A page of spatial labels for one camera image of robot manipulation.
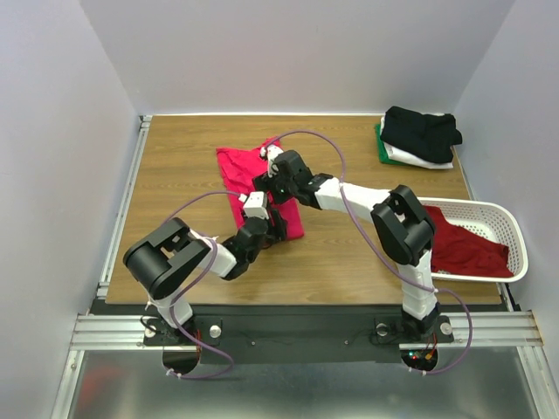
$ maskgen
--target basket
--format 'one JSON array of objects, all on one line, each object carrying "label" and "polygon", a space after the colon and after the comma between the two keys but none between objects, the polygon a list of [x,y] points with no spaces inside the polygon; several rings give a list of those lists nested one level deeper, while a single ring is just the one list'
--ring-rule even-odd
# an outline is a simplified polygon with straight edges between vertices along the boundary
[{"label": "basket", "polygon": [[528,255],[521,229],[513,215],[500,205],[463,201],[459,199],[419,198],[424,205],[439,207],[451,224],[459,225],[487,240],[508,246],[508,269],[511,278],[470,277],[452,275],[448,272],[433,272],[435,279],[479,282],[514,282],[522,279],[528,270]]}]

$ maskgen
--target wooden surface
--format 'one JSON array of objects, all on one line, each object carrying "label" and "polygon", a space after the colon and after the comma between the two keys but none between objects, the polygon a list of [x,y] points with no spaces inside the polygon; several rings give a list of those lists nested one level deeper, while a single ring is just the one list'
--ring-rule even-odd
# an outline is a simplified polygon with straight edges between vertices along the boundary
[{"label": "wooden surface", "polygon": [[[459,165],[427,170],[381,164],[374,125],[377,117],[339,116],[157,116],[149,129],[118,257],[108,290],[112,304],[144,303],[146,292],[126,270],[126,249],[155,229],[190,198],[223,189],[216,147],[250,149],[266,137],[296,128],[328,135],[348,161],[347,182],[391,189],[408,185],[418,196],[467,199]],[[282,141],[315,172],[339,176],[340,162],[325,142],[298,134]],[[193,303],[216,304],[401,304],[400,281],[377,260],[347,215],[300,206],[302,239],[262,251],[249,271],[227,282],[208,275],[188,294]],[[194,230],[220,236],[236,232],[225,196],[211,196],[179,215]],[[365,224],[376,237],[372,224]],[[493,283],[437,282],[468,303],[499,303]],[[440,296],[442,302],[453,302]]]}]

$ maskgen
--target gray floor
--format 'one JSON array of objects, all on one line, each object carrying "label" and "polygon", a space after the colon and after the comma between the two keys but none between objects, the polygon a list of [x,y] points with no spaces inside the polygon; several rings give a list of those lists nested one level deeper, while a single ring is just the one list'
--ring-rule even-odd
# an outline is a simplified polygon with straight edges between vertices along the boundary
[{"label": "gray floor", "polygon": [[472,349],[432,377],[353,362],[241,365],[209,381],[167,377],[157,351],[89,352],[77,395],[70,417],[80,419],[538,417],[514,347]]}]

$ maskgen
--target folded black shirt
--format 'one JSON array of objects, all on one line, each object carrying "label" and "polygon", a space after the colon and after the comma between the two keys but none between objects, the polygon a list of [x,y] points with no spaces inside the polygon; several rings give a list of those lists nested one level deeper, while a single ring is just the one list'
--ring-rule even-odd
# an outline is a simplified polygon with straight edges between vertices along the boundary
[{"label": "folded black shirt", "polygon": [[452,161],[451,146],[462,144],[454,116],[423,115],[419,112],[391,107],[384,115],[381,140],[433,163]]}]

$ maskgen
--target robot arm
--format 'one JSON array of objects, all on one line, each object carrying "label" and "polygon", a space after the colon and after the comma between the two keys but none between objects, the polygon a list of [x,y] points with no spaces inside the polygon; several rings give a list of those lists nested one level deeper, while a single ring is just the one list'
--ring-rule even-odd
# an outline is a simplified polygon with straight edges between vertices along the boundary
[{"label": "robot arm", "polygon": [[[253,192],[244,202],[244,225],[221,244],[210,271],[225,280],[246,272],[260,250],[286,239],[286,222],[272,208],[264,192]],[[196,269],[205,269],[212,260],[209,238],[202,237],[180,218],[173,218],[134,244],[124,255],[124,264],[145,288],[149,301],[172,327],[169,309],[183,324],[192,317],[186,298],[176,299],[184,280]]]},{"label": "robot arm", "polygon": [[[234,279],[248,269],[267,244],[286,239],[286,224],[268,202],[284,203],[296,198],[318,210],[347,213],[340,181],[331,175],[313,175],[300,155],[275,146],[262,153],[268,171],[253,179],[256,192],[242,197],[245,224],[234,237],[217,244],[210,270],[223,279]],[[431,248],[434,224],[411,190],[368,189],[343,184],[348,205],[357,216],[374,223],[386,254],[397,263],[404,291],[403,317],[419,334],[430,333],[438,317],[431,281]],[[169,309],[181,292],[181,284],[195,268],[211,260],[208,239],[200,237],[182,220],[174,218],[130,248],[124,264],[148,291],[150,301],[163,318],[176,327]],[[420,289],[412,284],[421,285]],[[175,313],[180,324],[192,317],[185,298],[178,299]]]},{"label": "robot arm", "polygon": [[[270,192],[275,203],[295,197],[318,210],[348,212],[340,181],[323,173],[313,175],[296,151],[281,153],[280,148],[270,146],[262,148],[261,156],[268,160],[268,171],[253,183],[256,190]],[[343,190],[353,212],[374,223],[381,246],[408,280],[402,282],[404,317],[410,317],[420,333],[427,333],[438,316],[434,291],[425,290],[433,289],[433,221],[411,189],[403,185],[387,190],[344,183]]]}]

